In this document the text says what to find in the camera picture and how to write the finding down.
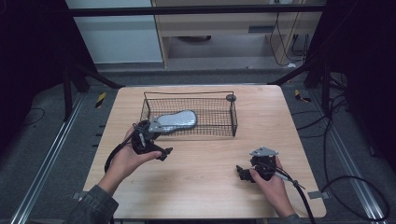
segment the cable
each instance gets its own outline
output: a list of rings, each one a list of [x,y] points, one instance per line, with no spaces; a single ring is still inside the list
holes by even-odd
[[[134,129],[140,129],[135,123],[134,123]],[[131,143],[129,140],[132,139],[132,136],[134,134],[134,131],[131,132],[131,134],[128,135],[116,148],[114,148],[110,155],[108,155],[106,163],[105,163],[105,173],[107,173],[108,168],[110,167],[111,162],[113,161],[113,158],[119,153],[119,151],[125,147],[127,144]],[[112,216],[110,219],[110,224],[114,224],[114,217]]]
[[[297,42],[298,36],[299,35],[294,35],[293,36],[293,44],[291,45],[291,52],[293,53],[294,56],[302,57],[302,61],[304,63],[306,53],[308,52],[308,38],[309,38],[309,35],[305,35],[305,42],[304,42],[303,49],[296,50],[296,49],[294,49],[294,46],[295,46],[295,44]]]
[[[283,170],[283,169],[281,169],[281,168],[279,168],[279,167],[275,167],[275,170],[276,170],[276,172],[278,172],[278,173],[280,173],[281,175],[285,176],[285,177],[287,178],[287,180],[288,180],[289,182],[291,182],[291,183],[293,184],[293,186],[297,189],[297,191],[298,191],[299,194],[300,194],[301,199],[303,200],[303,203],[304,203],[306,212],[308,213],[308,217],[309,217],[309,219],[311,220],[311,223],[312,223],[312,224],[315,224],[316,221],[315,221],[314,215],[313,215],[313,213],[312,213],[312,211],[311,211],[311,207],[309,206],[308,200],[306,199],[306,197],[305,197],[303,191],[301,190],[301,188],[304,189],[304,187],[302,187],[302,186],[298,183],[297,180],[294,180],[293,178],[291,178],[291,176],[290,176],[285,170]]]
[[[282,47],[283,47],[283,53],[284,53],[284,54],[286,55],[286,57],[291,61],[291,63],[297,63],[297,62],[299,62],[300,60],[293,60],[293,59],[291,59],[291,58],[288,56],[288,53],[286,52],[286,47],[285,47],[285,44],[284,44],[284,42],[283,42],[282,36],[281,36],[281,34],[280,34],[280,30],[279,30],[279,12],[276,13],[276,21],[275,21],[274,29],[273,29],[273,31],[271,32],[271,35],[270,35],[270,46],[271,46],[271,51],[273,52],[274,56],[275,56],[276,54],[275,54],[275,51],[274,51],[274,48],[273,48],[273,45],[272,45],[272,37],[273,37],[274,31],[275,31],[276,28],[277,28],[277,31],[278,31],[278,34],[279,34],[280,42],[281,42]],[[276,57],[275,57],[275,60],[276,60],[276,63],[277,63],[278,65],[281,65],[281,66],[288,65],[287,63],[285,63],[285,64],[280,63],[280,62],[277,60]]]
[[[291,113],[291,115],[293,116],[293,115],[298,115],[298,114],[304,114],[304,113],[313,113],[313,112],[316,112],[316,113],[318,113],[319,111],[317,111],[317,110],[305,110],[305,111],[300,111],[300,112],[295,112],[295,113]]]
[[[314,124],[316,124],[316,123],[318,123],[318,122],[320,122],[321,120],[326,119],[326,118],[327,118],[327,115],[323,115],[323,117],[321,117],[320,119],[317,119],[317,120],[315,120],[314,122],[309,123],[309,124],[307,124],[307,125],[305,125],[305,126],[303,126],[303,127],[297,128],[296,130],[297,130],[297,131],[300,131],[300,130],[302,130],[302,129],[309,128],[309,127],[311,127],[312,125],[314,125]]]
[[[312,135],[312,136],[299,136],[300,138],[316,138],[316,137],[321,137],[321,136],[323,136],[324,135],[324,133],[323,134],[320,134],[320,135]]]
[[[35,123],[39,122],[40,120],[42,120],[44,118],[44,115],[46,115],[46,111],[42,108],[37,107],[37,108],[31,108],[30,110],[31,111],[32,110],[40,110],[42,112],[41,117],[36,119],[35,121],[30,122],[30,123],[23,123],[23,126],[29,126],[29,125],[35,124]]]
[[[386,198],[384,197],[384,195],[380,192],[380,190],[378,188],[376,188],[372,183],[370,183],[369,181],[358,177],[358,176],[354,176],[354,175],[342,175],[339,176],[337,178],[335,178],[334,180],[330,181],[329,180],[329,174],[328,174],[328,169],[327,169],[327,147],[326,147],[326,142],[327,142],[327,133],[329,132],[331,126],[332,126],[332,112],[334,111],[335,108],[343,105],[344,102],[346,102],[347,100],[343,100],[341,102],[339,102],[337,105],[334,105],[335,99],[337,99],[338,97],[344,96],[344,94],[340,94],[337,97],[335,97],[332,100],[332,104],[331,104],[331,109],[330,109],[330,113],[328,114],[328,119],[329,122],[326,125],[326,129],[325,129],[325,134],[323,137],[323,167],[324,167],[324,173],[325,173],[325,178],[326,178],[326,185],[322,188],[321,192],[323,192],[325,189],[329,189],[333,195],[333,197],[335,198],[335,200],[337,202],[339,202],[341,205],[343,205],[345,207],[346,210],[348,210],[350,213],[354,214],[355,216],[362,218],[366,221],[384,221],[389,217],[390,214],[390,207],[389,207],[389,203],[386,200]],[[370,217],[366,217],[361,215],[360,213],[356,212],[355,210],[353,210],[352,208],[350,208],[349,206],[347,206],[335,193],[334,189],[332,188],[332,184],[341,180],[341,179],[357,179],[359,181],[363,181],[365,183],[367,183],[372,189],[374,189],[377,194],[380,196],[380,198],[382,199],[382,201],[385,203],[385,206],[387,208],[386,213],[383,217],[381,218],[370,218]]]
[[[330,75],[330,80],[332,82],[332,86],[338,90],[345,91],[347,89],[347,85],[344,84],[344,80],[338,80],[337,78]]]

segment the sleeve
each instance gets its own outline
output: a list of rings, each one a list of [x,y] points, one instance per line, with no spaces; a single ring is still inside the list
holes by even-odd
[[[297,214],[285,217],[281,221],[282,224],[303,224],[300,217]]]
[[[69,214],[67,223],[108,223],[119,204],[104,190],[94,186]]]

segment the black wire basket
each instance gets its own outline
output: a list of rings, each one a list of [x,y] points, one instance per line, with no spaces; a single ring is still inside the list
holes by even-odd
[[[144,92],[140,120],[153,120],[162,115],[191,110],[197,117],[193,128],[171,132],[166,135],[211,134],[235,136],[238,126],[235,110],[236,96],[233,91],[212,92]]]

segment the wooden table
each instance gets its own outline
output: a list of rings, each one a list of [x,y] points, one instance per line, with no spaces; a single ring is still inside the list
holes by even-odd
[[[276,217],[256,184],[239,179],[235,165],[247,169],[249,152],[265,146],[279,152],[283,168],[306,190],[318,190],[282,90],[278,86],[172,86],[120,89],[97,149],[84,190],[97,184],[111,150],[119,144],[142,111],[145,91],[233,91],[237,100],[235,137],[194,139],[160,136],[155,144],[174,150],[165,161],[149,161],[125,179],[114,195],[120,206],[115,218],[262,218]],[[307,217],[303,201],[287,182],[291,203]],[[315,217],[326,208],[321,199],[309,200]]]

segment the hand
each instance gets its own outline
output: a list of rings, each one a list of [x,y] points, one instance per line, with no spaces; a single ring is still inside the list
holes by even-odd
[[[276,157],[276,166],[282,168],[280,160]],[[273,175],[270,180],[266,181],[262,179],[259,173],[253,168],[250,170],[250,174],[256,183],[259,185],[260,190],[264,194],[268,202],[274,207],[279,217],[288,217],[295,214],[293,207],[291,206],[288,193],[285,189],[285,183],[281,178]]]
[[[131,128],[126,133],[124,139],[126,139],[133,130],[134,128]],[[132,144],[129,143],[125,145],[125,147],[123,147],[116,156],[114,156],[110,167],[98,183],[98,186],[108,194],[113,195],[122,180],[131,175],[137,167],[146,161],[151,161],[161,155],[162,153],[160,151],[137,155],[132,148]]]

